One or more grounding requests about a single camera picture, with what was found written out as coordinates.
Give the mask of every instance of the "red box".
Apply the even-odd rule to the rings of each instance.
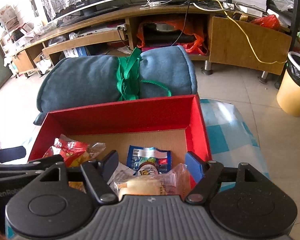
[[[172,166],[187,151],[211,160],[198,95],[148,98],[71,108],[48,113],[29,160],[45,154],[60,134],[87,142],[105,142],[126,163],[129,145],[171,150]]]

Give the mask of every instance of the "green strap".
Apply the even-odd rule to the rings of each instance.
[[[129,57],[118,58],[118,70],[116,74],[117,89],[121,96],[118,101],[135,100],[139,98],[139,63],[141,50],[135,48]],[[154,84],[167,91],[171,97],[171,90],[164,84],[153,80],[141,80],[143,83]]]

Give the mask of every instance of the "television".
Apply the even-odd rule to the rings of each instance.
[[[51,19],[49,15],[47,14],[47,11],[45,9],[44,3],[43,9],[45,12],[45,16],[47,17],[47,22],[50,23],[52,21],[57,21],[62,19],[65,16],[71,15],[71,16],[86,16],[93,17],[98,10],[102,9],[104,12],[111,11],[112,9],[116,9],[114,6],[123,6],[127,3],[136,2],[134,0],[82,0],[79,1],[76,4],[70,5],[68,8],[61,10],[60,12],[56,13],[56,16]]]

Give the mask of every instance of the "blue cushion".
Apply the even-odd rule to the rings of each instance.
[[[151,49],[141,53],[139,80],[165,84],[172,95],[197,93],[194,67],[182,46]],[[41,112],[34,124],[41,125],[49,111],[115,102],[118,58],[100,55],[61,60],[43,81],[37,97]],[[139,98],[163,97],[166,91],[140,83]]]

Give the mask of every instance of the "trash bag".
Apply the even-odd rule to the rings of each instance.
[[[269,29],[273,29],[276,31],[279,30],[281,26],[278,18],[274,14],[271,14],[266,17],[254,19],[250,23],[260,25]]]
[[[286,63],[287,72],[292,80],[300,87],[300,54],[294,51],[289,52]]]

